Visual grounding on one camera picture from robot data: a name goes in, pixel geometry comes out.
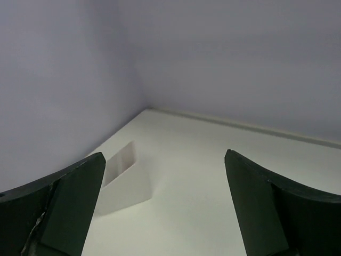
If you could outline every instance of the white tabletop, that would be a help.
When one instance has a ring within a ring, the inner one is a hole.
[[[151,200],[94,217],[83,256],[245,256],[226,178],[233,149],[276,173],[341,194],[339,149],[146,110],[96,151],[135,140]]]

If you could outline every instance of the gray wall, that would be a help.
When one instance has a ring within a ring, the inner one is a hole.
[[[2,1],[0,35],[0,191],[83,158],[146,106],[115,1]]]
[[[340,0],[119,0],[149,101],[341,141]]]

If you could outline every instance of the table surface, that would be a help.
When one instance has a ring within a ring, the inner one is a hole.
[[[83,256],[245,256],[225,173],[228,149],[297,182],[341,194],[339,149],[145,110],[95,152],[109,159],[132,140],[153,197],[94,216]]]

